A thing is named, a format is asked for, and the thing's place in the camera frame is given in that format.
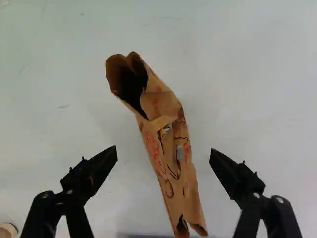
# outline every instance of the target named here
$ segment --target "paper bag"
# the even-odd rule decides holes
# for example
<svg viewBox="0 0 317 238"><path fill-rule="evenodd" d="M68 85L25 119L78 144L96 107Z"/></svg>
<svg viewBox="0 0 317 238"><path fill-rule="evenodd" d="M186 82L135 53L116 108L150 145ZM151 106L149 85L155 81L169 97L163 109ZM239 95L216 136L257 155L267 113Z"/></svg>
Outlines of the paper bag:
<svg viewBox="0 0 317 238"><path fill-rule="evenodd" d="M191 146L179 100L136 52L106 61L110 89L136 116L176 237L187 223L207 236Z"/></svg>

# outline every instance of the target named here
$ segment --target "brown paper bag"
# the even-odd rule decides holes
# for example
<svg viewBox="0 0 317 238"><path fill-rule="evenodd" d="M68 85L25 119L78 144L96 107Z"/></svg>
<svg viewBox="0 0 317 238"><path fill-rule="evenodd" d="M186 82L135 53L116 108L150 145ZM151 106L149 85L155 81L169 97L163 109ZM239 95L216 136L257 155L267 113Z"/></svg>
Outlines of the brown paper bag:
<svg viewBox="0 0 317 238"><path fill-rule="evenodd" d="M177 237L207 236L182 105L136 52L106 61L111 91L135 114Z"/></svg>

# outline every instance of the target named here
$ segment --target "white surface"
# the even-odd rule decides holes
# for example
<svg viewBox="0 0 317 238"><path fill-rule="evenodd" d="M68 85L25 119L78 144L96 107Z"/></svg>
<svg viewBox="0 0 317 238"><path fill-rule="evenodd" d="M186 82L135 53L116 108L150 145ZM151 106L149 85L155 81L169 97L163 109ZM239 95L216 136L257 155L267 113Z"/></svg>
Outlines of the white surface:
<svg viewBox="0 0 317 238"><path fill-rule="evenodd" d="M313 0L2 0L0 221L22 229L36 194L116 144L86 206L95 236L172 234L134 116L105 79L106 57L134 50L183 103L209 234L231 237L239 216L208 166L214 147L245 159L316 237L316 21Z"/></svg>

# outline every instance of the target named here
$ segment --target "beige object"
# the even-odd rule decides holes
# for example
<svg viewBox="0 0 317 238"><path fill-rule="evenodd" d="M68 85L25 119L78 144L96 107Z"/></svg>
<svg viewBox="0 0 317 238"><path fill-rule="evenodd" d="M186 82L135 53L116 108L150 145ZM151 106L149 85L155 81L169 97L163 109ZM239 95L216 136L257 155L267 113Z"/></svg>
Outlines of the beige object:
<svg viewBox="0 0 317 238"><path fill-rule="evenodd" d="M106 61L111 91L134 114L177 237L207 236L181 103L136 52Z"/></svg>
<svg viewBox="0 0 317 238"><path fill-rule="evenodd" d="M16 228L10 223L0 223L0 238L15 238L18 235Z"/></svg>

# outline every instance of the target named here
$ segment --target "red drawing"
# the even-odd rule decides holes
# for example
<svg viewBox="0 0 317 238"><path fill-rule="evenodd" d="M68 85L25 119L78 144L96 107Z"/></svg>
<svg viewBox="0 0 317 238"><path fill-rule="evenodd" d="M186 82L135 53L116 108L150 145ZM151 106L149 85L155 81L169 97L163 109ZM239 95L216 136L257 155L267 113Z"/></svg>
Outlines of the red drawing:
<svg viewBox="0 0 317 238"><path fill-rule="evenodd" d="M159 108L158 108L159 101L158 101L158 99L154 99L154 100L152 101L152 105L153 105L153 107L154 107L154 115L155 115L155 116L159 116Z"/></svg>
<svg viewBox="0 0 317 238"><path fill-rule="evenodd" d="M189 141L187 140L184 144L184 157L185 157L185 162L187 162L188 156L190 155L190 144Z"/></svg>
<svg viewBox="0 0 317 238"><path fill-rule="evenodd" d="M144 139L149 156L153 159L153 162L160 167L160 170L166 174L165 164L159 155L159 143L154 140L152 134L148 130L144 132Z"/></svg>

